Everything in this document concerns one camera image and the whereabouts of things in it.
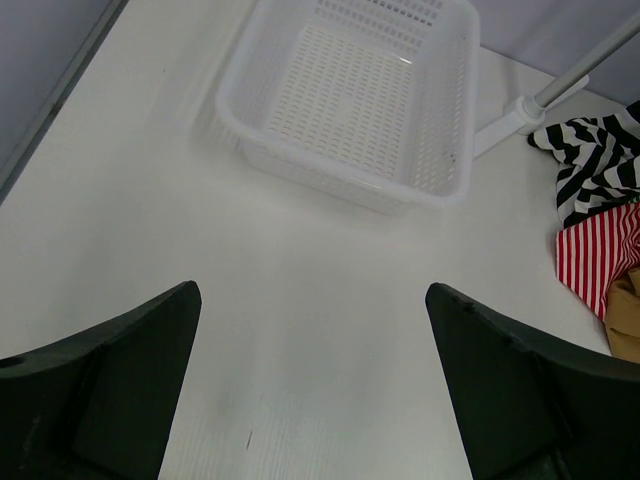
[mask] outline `tan fabric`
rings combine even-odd
[[[614,357],[640,363],[640,268],[613,282],[604,323]]]

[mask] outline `gray wall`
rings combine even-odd
[[[111,0],[0,0],[0,168]]]
[[[640,0],[470,0],[482,44],[558,75],[640,10]],[[640,99],[640,36],[593,71],[589,90],[629,104]]]

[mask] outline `cloth pile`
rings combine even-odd
[[[558,162],[556,274],[605,324],[615,357],[640,363],[640,101],[529,136]]]

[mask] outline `white table surface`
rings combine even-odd
[[[389,218],[247,166],[212,81],[252,0],[126,7],[0,208],[0,357],[196,280],[163,479],[470,478],[424,295],[608,352],[554,275],[555,162],[513,137],[468,200]],[[478,126],[549,81],[481,52]],[[580,93],[551,120],[614,111]]]

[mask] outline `basket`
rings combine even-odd
[[[262,170],[394,214],[464,198],[479,20],[466,0],[260,0],[216,93]]]

